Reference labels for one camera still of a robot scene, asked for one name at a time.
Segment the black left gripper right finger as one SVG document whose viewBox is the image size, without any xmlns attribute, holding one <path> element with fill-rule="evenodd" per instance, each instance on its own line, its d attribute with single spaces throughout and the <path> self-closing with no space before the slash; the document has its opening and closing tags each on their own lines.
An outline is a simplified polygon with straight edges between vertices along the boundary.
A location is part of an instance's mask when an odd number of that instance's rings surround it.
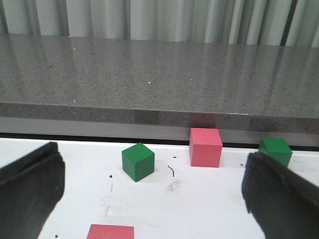
<svg viewBox="0 0 319 239">
<path fill-rule="evenodd" d="M 241 186 L 267 239 L 317 239 L 319 188 L 262 152 L 249 153 Z"/>
</svg>

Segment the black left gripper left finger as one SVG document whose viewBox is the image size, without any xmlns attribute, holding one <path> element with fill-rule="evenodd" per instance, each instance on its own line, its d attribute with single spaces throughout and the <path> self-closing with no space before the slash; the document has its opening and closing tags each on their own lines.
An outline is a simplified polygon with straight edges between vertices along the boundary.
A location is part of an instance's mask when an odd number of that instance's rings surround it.
<svg viewBox="0 0 319 239">
<path fill-rule="evenodd" d="M 49 142 L 0 170 L 0 237 L 36 239 L 65 190 L 65 163 Z"/>
</svg>

